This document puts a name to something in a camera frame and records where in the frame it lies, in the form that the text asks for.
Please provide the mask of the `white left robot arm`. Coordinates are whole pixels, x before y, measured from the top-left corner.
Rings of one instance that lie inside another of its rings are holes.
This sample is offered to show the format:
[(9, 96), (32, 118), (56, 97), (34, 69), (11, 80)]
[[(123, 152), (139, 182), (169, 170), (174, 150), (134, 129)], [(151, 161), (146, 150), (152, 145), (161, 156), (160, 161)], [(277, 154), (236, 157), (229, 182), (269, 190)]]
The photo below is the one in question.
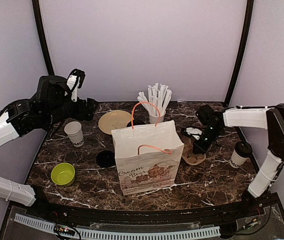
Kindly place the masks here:
[[(31, 99), (21, 99), (7, 105), (0, 112), (0, 147), (17, 138), (21, 138), (35, 129), (49, 132), (53, 125), (68, 118), (78, 121), (90, 121), (99, 103), (92, 99), (68, 100), (52, 105), (48, 102), (37, 103)], [(24, 206), (32, 206), (42, 218), (53, 213), (40, 187), (20, 184), (0, 177), (0, 198)]]

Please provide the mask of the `cream bear paper bag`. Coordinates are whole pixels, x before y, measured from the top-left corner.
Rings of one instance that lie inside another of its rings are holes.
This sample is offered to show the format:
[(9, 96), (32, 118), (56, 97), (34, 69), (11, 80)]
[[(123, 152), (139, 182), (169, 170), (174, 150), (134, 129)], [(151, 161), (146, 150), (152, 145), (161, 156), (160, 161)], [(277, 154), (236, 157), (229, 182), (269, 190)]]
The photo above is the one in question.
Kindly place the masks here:
[(174, 184), (184, 150), (174, 120), (133, 124), (112, 130), (111, 135), (123, 195)]

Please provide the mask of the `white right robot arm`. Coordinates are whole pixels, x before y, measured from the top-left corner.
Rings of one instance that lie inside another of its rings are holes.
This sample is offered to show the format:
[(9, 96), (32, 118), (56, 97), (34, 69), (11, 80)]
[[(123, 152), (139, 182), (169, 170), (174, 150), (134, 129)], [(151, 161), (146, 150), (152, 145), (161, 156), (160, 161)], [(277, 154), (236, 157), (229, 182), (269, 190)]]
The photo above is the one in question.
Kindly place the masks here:
[(194, 154), (205, 154), (223, 128), (241, 128), (250, 132), (264, 131), (264, 159), (247, 192), (259, 198), (275, 182), (284, 167), (284, 103), (268, 106), (235, 106), (213, 110), (203, 105), (196, 116), (204, 131), (193, 142)]

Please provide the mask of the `black coffee cup lid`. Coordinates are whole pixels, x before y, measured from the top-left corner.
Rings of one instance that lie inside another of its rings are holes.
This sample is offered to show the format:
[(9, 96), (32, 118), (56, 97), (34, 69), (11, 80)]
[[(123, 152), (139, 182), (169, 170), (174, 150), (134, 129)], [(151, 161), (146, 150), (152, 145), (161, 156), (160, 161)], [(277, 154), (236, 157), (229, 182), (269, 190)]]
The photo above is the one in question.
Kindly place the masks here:
[[(139, 119), (134, 119), (133, 120), (133, 125), (134, 126), (145, 125), (145, 122), (143, 122), (142, 120), (139, 120)], [(131, 127), (132, 126), (132, 122), (130, 121), (126, 126), (127, 127)]]

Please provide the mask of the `white paper cups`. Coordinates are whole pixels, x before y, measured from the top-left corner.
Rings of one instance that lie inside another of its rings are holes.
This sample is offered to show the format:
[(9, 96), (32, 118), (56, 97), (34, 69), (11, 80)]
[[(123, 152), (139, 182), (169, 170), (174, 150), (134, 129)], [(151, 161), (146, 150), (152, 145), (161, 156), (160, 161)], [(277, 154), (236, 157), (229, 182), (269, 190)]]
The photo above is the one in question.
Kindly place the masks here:
[(78, 121), (69, 122), (64, 127), (64, 132), (69, 137), (74, 147), (81, 147), (84, 144), (84, 136), (82, 131), (82, 125)]

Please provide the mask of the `brown pulp cup carrier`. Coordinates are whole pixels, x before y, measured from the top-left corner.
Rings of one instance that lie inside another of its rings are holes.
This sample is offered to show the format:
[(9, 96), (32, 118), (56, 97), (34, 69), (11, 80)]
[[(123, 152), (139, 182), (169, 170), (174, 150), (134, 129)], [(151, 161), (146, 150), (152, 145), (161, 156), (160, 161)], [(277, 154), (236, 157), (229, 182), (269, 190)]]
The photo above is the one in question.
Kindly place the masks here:
[(199, 140), (202, 131), (193, 126), (183, 127), (180, 131), (180, 139), (184, 143), (182, 159), (191, 166), (201, 164), (206, 159), (206, 154), (193, 153), (193, 142)]

